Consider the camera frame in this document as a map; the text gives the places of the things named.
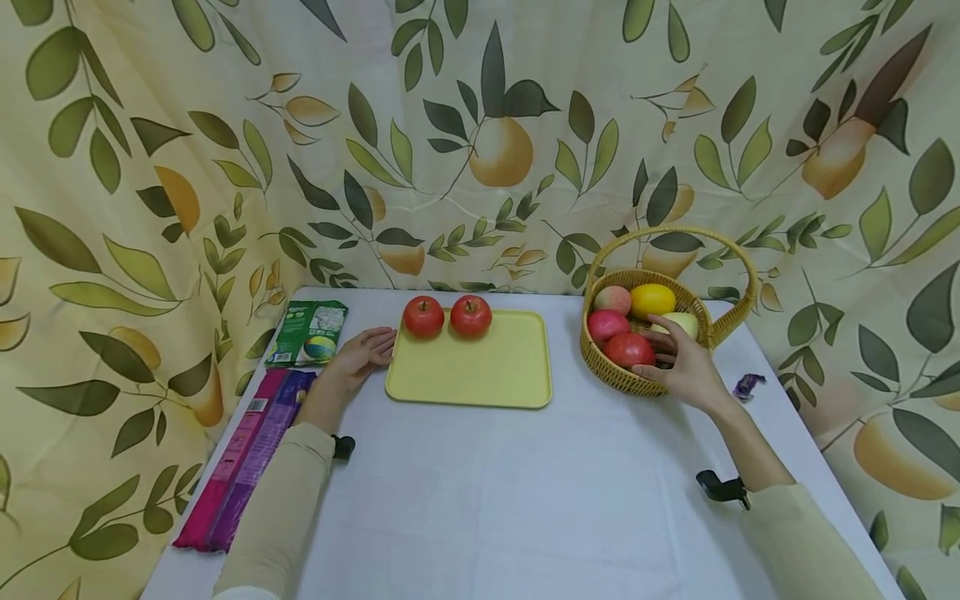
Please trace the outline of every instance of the snack package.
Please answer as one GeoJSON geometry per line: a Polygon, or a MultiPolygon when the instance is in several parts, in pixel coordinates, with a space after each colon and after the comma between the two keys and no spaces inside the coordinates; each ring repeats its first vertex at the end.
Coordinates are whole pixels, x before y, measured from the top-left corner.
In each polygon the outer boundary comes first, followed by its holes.
{"type": "Polygon", "coordinates": [[[348,309],[336,300],[291,300],[268,367],[306,367],[330,362],[348,309]]]}

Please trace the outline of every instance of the plastic tray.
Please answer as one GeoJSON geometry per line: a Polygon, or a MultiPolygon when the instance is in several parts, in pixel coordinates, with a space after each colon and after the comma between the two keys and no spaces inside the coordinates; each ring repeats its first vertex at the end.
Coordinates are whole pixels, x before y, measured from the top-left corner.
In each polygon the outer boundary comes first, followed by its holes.
{"type": "Polygon", "coordinates": [[[418,340],[401,325],[387,394],[405,402],[536,409],[553,395],[546,325],[535,312],[494,310],[487,334],[465,340],[450,329],[418,340]]]}

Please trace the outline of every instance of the purple package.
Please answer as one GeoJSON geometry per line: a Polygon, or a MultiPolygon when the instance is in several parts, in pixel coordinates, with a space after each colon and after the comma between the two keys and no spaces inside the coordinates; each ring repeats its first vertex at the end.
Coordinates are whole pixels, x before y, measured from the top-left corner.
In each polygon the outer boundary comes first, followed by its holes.
{"type": "Polygon", "coordinates": [[[240,467],[233,487],[224,501],[220,518],[210,536],[211,551],[230,550],[237,525],[247,507],[253,488],[256,487],[260,475],[274,456],[276,447],[280,444],[280,438],[297,416],[303,396],[316,377],[317,375],[312,372],[291,371],[283,382],[279,395],[268,409],[267,417],[253,439],[247,460],[240,467]]]}

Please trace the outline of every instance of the person's left hand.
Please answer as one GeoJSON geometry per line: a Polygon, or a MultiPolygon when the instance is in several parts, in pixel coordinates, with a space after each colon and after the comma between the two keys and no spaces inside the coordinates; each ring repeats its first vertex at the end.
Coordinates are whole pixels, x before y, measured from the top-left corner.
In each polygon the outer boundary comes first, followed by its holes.
{"type": "Polygon", "coordinates": [[[329,392],[356,391],[375,369],[386,367],[394,353],[396,329],[374,327],[346,342],[317,377],[329,392]]]}

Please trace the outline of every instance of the person's right hand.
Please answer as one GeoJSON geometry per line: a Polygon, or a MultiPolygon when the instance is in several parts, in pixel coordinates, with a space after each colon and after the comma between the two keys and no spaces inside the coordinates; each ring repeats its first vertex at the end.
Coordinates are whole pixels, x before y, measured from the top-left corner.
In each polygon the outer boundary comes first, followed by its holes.
{"type": "Polygon", "coordinates": [[[657,350],[657,359],[672,363],[673,369],[637,365],[633,368],[636,374],[656,381],[685,404],[708,414],[736,403],[727,392],[706,348],[697,344],[682,327],[669,319],[657,315],[648,318],[651,323],[669,331],[670,335],[657,331],[643,331],[641,335],[657,350]]]}

